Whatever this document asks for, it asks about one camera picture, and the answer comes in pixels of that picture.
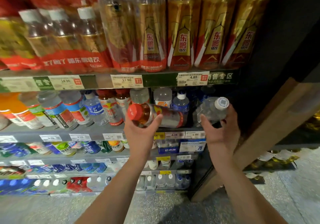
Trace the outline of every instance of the gray floor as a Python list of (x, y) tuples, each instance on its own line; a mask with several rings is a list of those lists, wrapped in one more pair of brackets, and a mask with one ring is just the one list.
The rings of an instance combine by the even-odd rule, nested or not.
[[(288, 221), (318, 224), (320, 220), (320, 149), (297, 161), (296, 171), (273, 173), (265, 185), (256, 187)], [(2, 196), (0, 222), (72, 223), (94, 197), (50, 198), (44, 196)], [(125, 223), (237, 223), (224, 191), (217, 191), (202, 203), (190, 203), (178, 194), (135, 194)]]

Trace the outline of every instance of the blue label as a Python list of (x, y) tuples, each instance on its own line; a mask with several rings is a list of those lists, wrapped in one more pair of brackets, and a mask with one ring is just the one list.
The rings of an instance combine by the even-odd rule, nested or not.
[(83, 96), (81, 96), (81, 98), (75, 103), (65, 104), (65, 105), (66, 105), (66, 108), (71, 112), (79, 111), (85, 106), (85, 99)]
[(96, 105), (93, 105), (93, 106), (86, 105), (85, 107), (88, 109), (88, 112), (91, 115), (98, 115), (104, 112), (100, 103), (97, 103)]
[(49, 115), (58, 115), (66, 110), (66, 106), (61, 102), (58, 105), (50, 108), (44, 108)]
[(178, 112), (181, 112), (183, 114), (188, 114), (189, 112), (189, 104), (185, 106), (177, 106), (175, 104), (172, 104), (172, 109)]
[(179, 147), (160, 147), (158, 148), (159, 154), (165, 154), (165, 153), (179, 153)]

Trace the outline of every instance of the white bottle cap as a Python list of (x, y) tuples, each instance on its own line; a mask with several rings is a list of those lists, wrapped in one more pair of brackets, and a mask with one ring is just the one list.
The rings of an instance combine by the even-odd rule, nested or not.
[(46, 9), (41, 9), (39, 8), (38, 11), (40, 12), (40, 14), (44, 17), (50, 17), (49, 11)]
[(35, 182), (34, 182), (34, 186), (39, 186), (41, 184), (41, 180), (40, 179), (38, 179), (38, 180), (36, 180)]
[(58, 180), (58, 179), (54, 180), (54, 182), (53, 182), (52, 184), (53, 184), (54, 186), (58, 186), (59, 180)]
[(48, 187), (49, 184), (50, 184), (50, 180), (46, 180), (46, 181), (43, 183), (43, 186)]
[(218, 110), (224, 110), (229, 106), (229, 100), (225, 97), (219, 97), (215, 102), (214, 105)]
[(90, 93), (90, 94), (85, 94), (85, 98), (86, 99), (91, 99), (94, 98), (96, 95), (94, 94), (94, 92)]
[(183, 99), (186, 98), (186, 96), (187, 96), (187, 94), (186, 94), (186, 92), (184, 90), (178, 91), (178, 95), (177, 95), (178, 99), (183, 100)]
[(80, 19), (91, 19), (96, 17), (92, 7), (78, 8), (78, 13)]
[(19, 14), (25, 23), (29, 23), (29, 22), (41, 23), (42, 22), (41, 15), (37, 11), (37, 9), (19, 11)]
[(55, 9), (55, 10), (49, 10), (49, 14), (50, 14), (50, 17), (53, 21), (68, 19), (68, 15), (66, 14), (65, 10), (62, 8)]

